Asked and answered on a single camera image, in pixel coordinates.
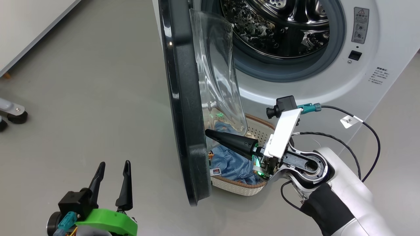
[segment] transparent plastic cover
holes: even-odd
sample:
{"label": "transparent plastic cover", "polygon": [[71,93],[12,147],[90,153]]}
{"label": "transparent plastic cover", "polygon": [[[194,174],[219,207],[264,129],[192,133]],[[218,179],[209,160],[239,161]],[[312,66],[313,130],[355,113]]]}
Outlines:
{"label": "transparent plastic cover", "polygon": [[[204,128],[244,136],[247,122],[236,80],[232,25],[224,18],[190,10]],[[217,146],[207,138],[207,149]]]}

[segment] cable label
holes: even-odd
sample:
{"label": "cable label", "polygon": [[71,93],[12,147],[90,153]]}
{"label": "cable label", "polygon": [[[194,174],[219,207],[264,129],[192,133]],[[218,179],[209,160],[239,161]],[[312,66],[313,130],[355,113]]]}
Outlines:
{"label": "cable label", "polygon": [[349,115],[345,116],[340,121],[343,124],[344,128],[350,128],[352,125],[359,123],[357,119]]}

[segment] warning label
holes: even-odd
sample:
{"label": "warning label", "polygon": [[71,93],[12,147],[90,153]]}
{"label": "warning label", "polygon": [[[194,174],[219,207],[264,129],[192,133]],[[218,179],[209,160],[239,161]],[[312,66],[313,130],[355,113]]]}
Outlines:
{"label": "warning label", "polygon": [[352,42],[364,44],[368,34],[369,9],[354,8],[354,25]]}
{"label": "warning label", "polygon": [[386,79],[388,78],[389,73],[387,69],[384,69],[382,67],[377,67],[373,74],[369,78],[369,82],[382,85]]}

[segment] white cabinet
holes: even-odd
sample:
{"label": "white cabinet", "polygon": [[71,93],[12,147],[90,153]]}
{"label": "white cabinet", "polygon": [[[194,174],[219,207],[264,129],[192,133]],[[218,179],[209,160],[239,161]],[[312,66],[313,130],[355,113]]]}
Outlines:
{"label": "white cabinet", "polygon": [[1,0],[0,76],[80,0]]}

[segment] teal connector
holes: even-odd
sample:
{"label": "teal connector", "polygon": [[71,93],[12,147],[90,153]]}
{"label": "teal connector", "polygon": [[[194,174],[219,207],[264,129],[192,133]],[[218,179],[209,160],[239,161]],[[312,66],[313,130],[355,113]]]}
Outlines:
{"label": "teal connector", "polygon": [[76,213],[70,211],[68,212],[61,222],[57,226],[57,230],[54,232],[53,236],[65,236],[67,231],[74,226],[77,221]]}
{"label": "teal connector", "polygon": [[320,103],[315,103],[315,104],[307,103],[304,105],[299,105],[297,106],[297,108],[303,109],[303,111],[300,113],[301,115],[303,115],[303,114],[313,112],[313,111],[315,112],[321,111],[321,104]]}

